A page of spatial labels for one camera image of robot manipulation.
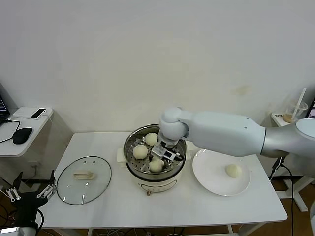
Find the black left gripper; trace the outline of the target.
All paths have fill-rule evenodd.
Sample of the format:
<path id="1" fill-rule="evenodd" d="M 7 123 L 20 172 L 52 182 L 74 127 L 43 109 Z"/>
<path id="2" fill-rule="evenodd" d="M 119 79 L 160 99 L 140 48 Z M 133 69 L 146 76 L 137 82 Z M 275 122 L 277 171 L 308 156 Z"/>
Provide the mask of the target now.
<path id="1" fill-rule="evenodd" d="M 39 194 L 37 192 L 25 192 L 19 194 L 23 172 L 20 172 L 13 184 L 5 190 L 11 202 L 15 202 L 15 225 L 37 225 L 37 210 L 48 202 L 57 190 L 55 170 L 52 170 L 48 185 Z"/>

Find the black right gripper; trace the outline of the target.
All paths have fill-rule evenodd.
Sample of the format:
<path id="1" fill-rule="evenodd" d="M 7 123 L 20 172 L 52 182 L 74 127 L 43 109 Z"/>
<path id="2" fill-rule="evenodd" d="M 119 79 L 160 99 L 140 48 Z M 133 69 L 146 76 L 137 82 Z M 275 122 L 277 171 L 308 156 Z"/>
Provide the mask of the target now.
<path id="1" fill-rule="evenodd" d="M 171 170 L 172 163 L 182 162 L 184 160 L 184 156 L 175 146 L 168 147 L 164 142 L 157 142 L 152 147 L 148 161 L 151 162 L 154 157 L 157 157 L 163 161 L 163 170 Z"/>

